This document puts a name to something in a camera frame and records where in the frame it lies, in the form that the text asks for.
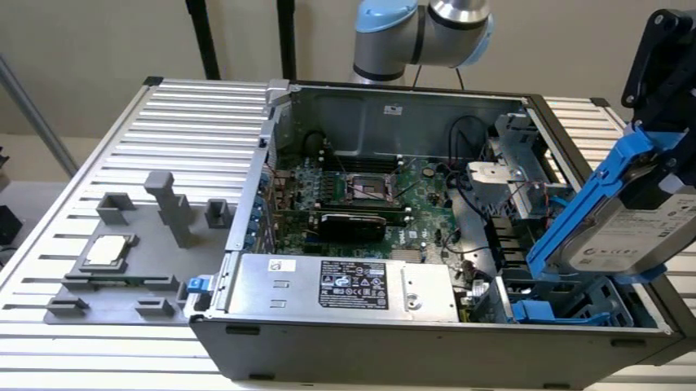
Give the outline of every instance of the white wall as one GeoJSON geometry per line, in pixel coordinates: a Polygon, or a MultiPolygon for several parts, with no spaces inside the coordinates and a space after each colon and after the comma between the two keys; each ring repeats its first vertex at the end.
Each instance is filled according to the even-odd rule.
{"type": "MultiPolygon", "coordinates": [[[[207,3],[223,76],[279,77],[275,1],[207,3]]],[[[358,3],[297,0],[301,79],[346,81],[358,3]]],[[[647,17],[659,7],[696,8],[695,0],[491,3],[499,28],[466,87],[601,96],[615,106],[647,17]]],[[[185,0],[0,0],[0,51],[63,136],[102,137],[146,76],[203,77],[185,0]]],[[[454,72],[425,68],[418,84],[456,88],[454,72]]],[[[32,133],[4,91],[0,133],[32,133]]]]}

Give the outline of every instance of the power supply label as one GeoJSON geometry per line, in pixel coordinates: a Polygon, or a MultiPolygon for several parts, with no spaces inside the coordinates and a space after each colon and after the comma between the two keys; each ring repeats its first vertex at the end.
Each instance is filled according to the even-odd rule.
{"type": "Polygon", "coordinates": [[[621,272],[696,218],[696,195],[674,195],[655,210],[621,210],[569,259],[580,271],[621,272]]]}
{"type": "Polygon", "coordinates": [[[388,310],[388,268],[384,263],[322,261],[320,304],[326,308],[388,310]]]}

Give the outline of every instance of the black stand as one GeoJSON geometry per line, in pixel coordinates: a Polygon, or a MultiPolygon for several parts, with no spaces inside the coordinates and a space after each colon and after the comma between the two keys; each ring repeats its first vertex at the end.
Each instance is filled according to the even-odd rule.
{"type": "Polygon", "coordinates": [[[295,0],[275,0],[283,79],[297,79],[295,63],[295,0]]]}
{"type": "Polygon", "coordinates": [[[186,8],[197,31],[198,50],[203,61],[203,70],[209,80],[219,80],[218,57],[215,56],[214,36],[207,22],[206,0],[186,0],[186,8]]]}

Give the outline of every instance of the black cable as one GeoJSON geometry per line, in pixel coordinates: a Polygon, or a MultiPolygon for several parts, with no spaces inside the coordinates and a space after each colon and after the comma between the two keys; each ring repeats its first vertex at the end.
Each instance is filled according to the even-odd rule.
{"type": "Polygon", "coordinates": [[[421,68],[424,67],[424,65],[420,65],[418,66],[418,70],[416,71],[416,77],[413,78],[413,86],[412,88],[416,88],[416,84],[418,83],[418,76],[421,76],[421,68]]]}
{"type": "Polygon", "coordinates": [[[487,250],[487,249],[491,249],[489,246],[482,246],[482,247],[477,247],[472,250],[466,250],[466,251],[457,251],[454,250],[452,247],[449,247],[449,240],[453,238],[454,236],[454,232],[457,232],[460,229],[452,231],[448,235],[448,238],[445,239],[445,241],[442,242],[442,245],[444,247],[448,249],[448,251],[453,254],[460,254],[460,255],[465,255],[465,254],[470,254],[470,253],[476,253],[477,251],[481,251],[481,250],[487,250]]]}
{"type": "MultiPolygon", "coordinates": [[[[460,121],[462,121],[462,120],[465,120],[468,118],[472,118],[472,119],[477,120],[481,123],[484,129],[488,128],[487,122],[481,118],[478,118],[477,116],[473,116],[472,114],[465,114],[464,116],[460,116],[454,120],[454,122],[453,122],[453,124],[452,124],[452,126],[449,128],[449,136],[448,136],[448,162],[450,162],[452,159],[453,159],[453,132],[454,132],[454,128],[457,127],[457,124],[460,123],[460,121]]],[[[460,134],[461,134],[461,137],[465,139],[466,143],[469,144],[469,150],[470,150],[472,154],[476,154],[476,152],[473,151],[474,147],[473,147],[469,139],[466,138],[466,136],[465,136],[465,134],[464,134],[464,132],[461,130],[460,130],[460,134]]],[[[487,147],[487,143],[482,144],[482,148],[481,148],[481,151],[478,152],[478,155],[482,154],[482,149],[485,147],[487,147]]]]}
{"type": "Polygon", "coordinates": [[[460,79],[460,87],[461,87],[461,90],[465,90],[465,81],[461,80],[461,72],[460,72],[460,69],[456,68],[454,71],[457,71],[457,78],[460,79]]]}
{"type": "Polygon", "coordinates": [[[412,190],[412,189],[416,187],[416,185],[418,185],[422,181],[424,181],[424,179],[420,179],[418,181],[416,181],[414,183],[412,183],[412,185],[410,185],[406,189],[404,189],[404,190],[400,192],[400,194],[397,194],[397,195],[394,196],[394,199],[397,199],[397,198],[400,198],[401,196],[404,196],[404,194],[406,194],[406,192],[408,192],[409,190],[412,190]]]}
{"type": "Polygon", "coordinates": [[[466,205],[469,205],[470,210],[473,210],[477,213],[477,215],[481,216],[482,223],[484,223],[484,225],[487,225],[489,223],[489,218],[481,212],[481,209],[477,208],[477,206],[469,201],[469,198],[466,197],[466,194],[465,194],[464,186],[461,184],[460,176],[457,175],[454,178],[457,181],[457,191],[460,192],[461,198],[465,199],[466,205]]]}

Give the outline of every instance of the aluminum extrusion table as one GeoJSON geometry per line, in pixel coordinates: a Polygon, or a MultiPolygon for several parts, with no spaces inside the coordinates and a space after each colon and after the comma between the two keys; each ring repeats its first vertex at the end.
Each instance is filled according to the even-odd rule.
{"type": "MultiPolygon", "coordinates": [[[[306,389],[307,385],[233,383],[219,373],[187,327],[70,326],[43,323],[98,224],[96,202],[142,188],[149,171],[174,172],[191,203],[237,203],[266,101],[266,84],[166,79],[143,86],[66,191],[0,272],[0,389],[306,389]]],[[[623,122],[589,99],[548,97],[592,168],[620,137],[623,122]]],[[[696,315],[696,245],[670,261],[670,280],[696,315]]],[[[322,389],[404,389],[317,384],[322,389]]],[[[635,366],[593,391],[696,389],[696,353],[662,367],[635,366]]]]}

